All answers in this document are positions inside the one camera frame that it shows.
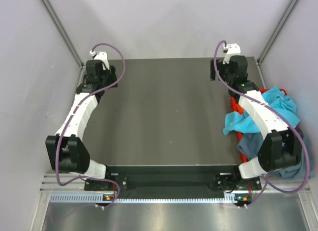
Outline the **bright cyan t shirt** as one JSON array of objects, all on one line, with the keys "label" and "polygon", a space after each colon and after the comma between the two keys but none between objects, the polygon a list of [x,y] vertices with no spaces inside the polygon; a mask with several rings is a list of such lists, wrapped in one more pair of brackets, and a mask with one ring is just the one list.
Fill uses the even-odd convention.
[{"label": "bright cyan t shirt", "polygon": [[[300,123],[300,118],[296,115],[297,105],[283,90],[275,86],[271,89],[266,89],[262,93],[262,97],[271,108],[283,115],[293,127]],[[249,114],[241,109],[233,98],[231,98],[231,108],[233,111],[225,115],[224,135],[232,131],[243,134],[260,132]]]}]

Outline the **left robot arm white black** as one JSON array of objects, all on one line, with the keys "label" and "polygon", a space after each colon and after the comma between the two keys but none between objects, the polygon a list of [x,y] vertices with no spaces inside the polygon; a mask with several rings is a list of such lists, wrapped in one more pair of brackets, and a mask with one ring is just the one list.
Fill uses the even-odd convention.
[{"label": "left robot arm white black", "polygon": [[[111,187],[113,178],[107,174],[107,166],[90,158],[82,142],[89,118],[100,102],[104,91],[89,95],[117,80],[116,70],[109,65],[105,57],[97,56],[86,62],[84,81],[77,87],[74,103],[63,125],[45,141],[51,168],[59,167],[60,173],[73,173],[95,178],[101,189]],[[59,159],[56,163],[56,151],[59,148]]]}]

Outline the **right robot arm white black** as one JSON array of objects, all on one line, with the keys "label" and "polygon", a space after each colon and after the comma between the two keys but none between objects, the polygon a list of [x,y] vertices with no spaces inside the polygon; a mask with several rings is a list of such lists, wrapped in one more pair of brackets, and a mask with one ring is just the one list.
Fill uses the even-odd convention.
[{"label": "right robot arm white black", "polygon": [[230,87],[230,96],[247,112],[263,137],[257,156],[240,164],[232,176],[237,189],[244,189],[251,178],[298,165],[302,156],[302,146],[290,126],[265,108],[259,88],[247,78],[247,67],[246,57],[240,55],[230,57],[227,64],[222,59],[211,60],[211,80],[219,75]]}]

